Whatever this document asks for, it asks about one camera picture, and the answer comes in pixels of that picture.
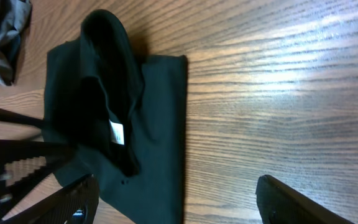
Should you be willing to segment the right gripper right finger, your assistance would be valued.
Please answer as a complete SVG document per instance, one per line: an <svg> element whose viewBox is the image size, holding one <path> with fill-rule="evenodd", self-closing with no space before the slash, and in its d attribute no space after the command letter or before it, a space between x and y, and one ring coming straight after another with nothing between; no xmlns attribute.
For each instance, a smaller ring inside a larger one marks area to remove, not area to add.
<svg viewBox="0 0 358 224"><path fill-rule="evenodd" d="M351 224L271 175L259 177L255 194L263 223Z"/></svg>

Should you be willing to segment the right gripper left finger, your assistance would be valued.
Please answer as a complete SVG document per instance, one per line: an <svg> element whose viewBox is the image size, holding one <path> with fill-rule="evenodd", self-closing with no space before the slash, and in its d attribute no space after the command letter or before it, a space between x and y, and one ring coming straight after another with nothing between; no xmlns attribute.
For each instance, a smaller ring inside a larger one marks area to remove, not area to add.
<svg viewBox="0 0 358 224"><path fill-rule="evenodd" d="M98 203L98 181L87 174L0 224L93 224Z"/></svg>

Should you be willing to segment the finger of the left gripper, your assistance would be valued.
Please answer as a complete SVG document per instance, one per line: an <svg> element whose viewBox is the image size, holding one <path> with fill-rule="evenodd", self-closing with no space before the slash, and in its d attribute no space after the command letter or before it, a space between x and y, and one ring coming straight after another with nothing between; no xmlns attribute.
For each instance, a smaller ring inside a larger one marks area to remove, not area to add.
<svg viewBox="0 0 358 224"><path fill-rule="evenodd" d="M45 126L44 120L42 119L25 116L3 109L0 109L0 121L35 126L36 128L43 128Z"/></svg>
<svg viewBox="0 0 358 224"><path fill-rule="evenodd" d="M0 219L44 178L70 161L74 153L72 147L60 143L0 140ZM51 157L52 162L12 185L6 185L6 181L2 178L6 173L6 164L38 157Z"/></svg>

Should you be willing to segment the black t-shirt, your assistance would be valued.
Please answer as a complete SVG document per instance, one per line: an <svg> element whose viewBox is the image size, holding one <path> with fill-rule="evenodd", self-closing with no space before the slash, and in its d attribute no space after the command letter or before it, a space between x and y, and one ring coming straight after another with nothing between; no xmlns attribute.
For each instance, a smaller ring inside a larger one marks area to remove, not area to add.
<svg viewBox="0 0 358 224"><path fill-rule="evenodd" d="M80 36L47 54L44 141L74 158L59 184L93 174L99 196L135 223L181 223L187 59L137 56L111 12L93 11Z"/></svg>

